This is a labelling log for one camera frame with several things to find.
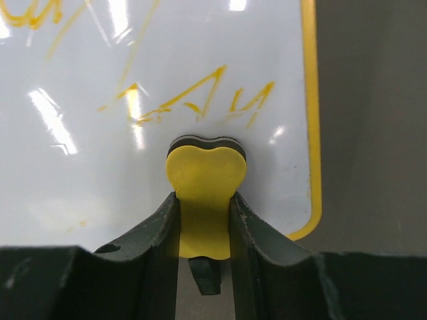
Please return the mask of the yellow bone shaped eraser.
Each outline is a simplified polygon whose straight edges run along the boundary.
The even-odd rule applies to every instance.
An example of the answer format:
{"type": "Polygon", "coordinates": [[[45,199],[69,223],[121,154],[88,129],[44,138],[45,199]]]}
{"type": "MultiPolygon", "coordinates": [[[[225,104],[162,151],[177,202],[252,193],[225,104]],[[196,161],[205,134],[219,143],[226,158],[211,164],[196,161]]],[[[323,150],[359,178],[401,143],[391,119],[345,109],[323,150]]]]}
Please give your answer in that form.
{"type": "Polygon", "coordinates": [[[246,153],[231,137],[182,135],[169,146],[165,171],[179,200],[183,258],[230,257],[230,201],[247,172],[246,153]]]}

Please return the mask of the yellow framed whiteboard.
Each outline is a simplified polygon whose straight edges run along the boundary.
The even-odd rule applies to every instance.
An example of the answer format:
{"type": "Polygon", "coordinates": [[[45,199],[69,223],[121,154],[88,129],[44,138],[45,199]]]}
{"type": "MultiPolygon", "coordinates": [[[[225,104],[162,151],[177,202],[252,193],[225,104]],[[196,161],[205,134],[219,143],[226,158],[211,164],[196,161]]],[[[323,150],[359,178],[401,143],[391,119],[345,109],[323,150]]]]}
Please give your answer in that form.
{"type": "Polygon", "coordinates": [[[232,137],[293,240],[322,215],[315,1],[2,1],[1,244],[94,250],[172,188],[170,143],[232,137]]]}

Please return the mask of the right black whiteboard foot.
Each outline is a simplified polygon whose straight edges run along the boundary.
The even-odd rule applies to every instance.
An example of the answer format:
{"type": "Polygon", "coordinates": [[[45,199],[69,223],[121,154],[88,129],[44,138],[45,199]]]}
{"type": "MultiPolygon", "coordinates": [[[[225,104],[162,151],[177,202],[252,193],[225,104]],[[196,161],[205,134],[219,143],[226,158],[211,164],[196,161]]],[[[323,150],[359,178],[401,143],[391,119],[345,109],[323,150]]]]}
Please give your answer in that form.
{"type": "Polygon", "coordinates": [[[188,263],[201,295],[221,294],[222,274],[220,260],[201,256],[189,258],[188,263]]]}

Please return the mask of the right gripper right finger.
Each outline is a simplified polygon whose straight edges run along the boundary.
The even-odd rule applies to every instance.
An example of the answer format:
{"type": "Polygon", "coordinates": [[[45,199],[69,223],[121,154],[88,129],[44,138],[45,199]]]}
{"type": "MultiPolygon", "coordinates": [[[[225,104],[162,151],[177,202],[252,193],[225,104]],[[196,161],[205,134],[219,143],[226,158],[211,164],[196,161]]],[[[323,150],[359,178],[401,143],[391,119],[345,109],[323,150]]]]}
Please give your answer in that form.
{"type": "Polygon", "coordinates": [[[230,203],[237,319],[425,319],[426,258],[312,253],[230,203]]]}

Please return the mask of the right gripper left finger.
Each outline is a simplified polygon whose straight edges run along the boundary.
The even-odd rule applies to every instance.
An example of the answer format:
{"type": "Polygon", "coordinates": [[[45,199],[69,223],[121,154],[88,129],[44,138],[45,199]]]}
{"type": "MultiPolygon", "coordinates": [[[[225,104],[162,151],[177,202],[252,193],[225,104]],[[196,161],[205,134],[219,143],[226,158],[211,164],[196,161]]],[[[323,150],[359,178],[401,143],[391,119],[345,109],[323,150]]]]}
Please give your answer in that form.
{"type": "Polygon", "coordinates": [[[179,200],[94,252],[2,247],[2,319],[173,319],[179,200]]]}

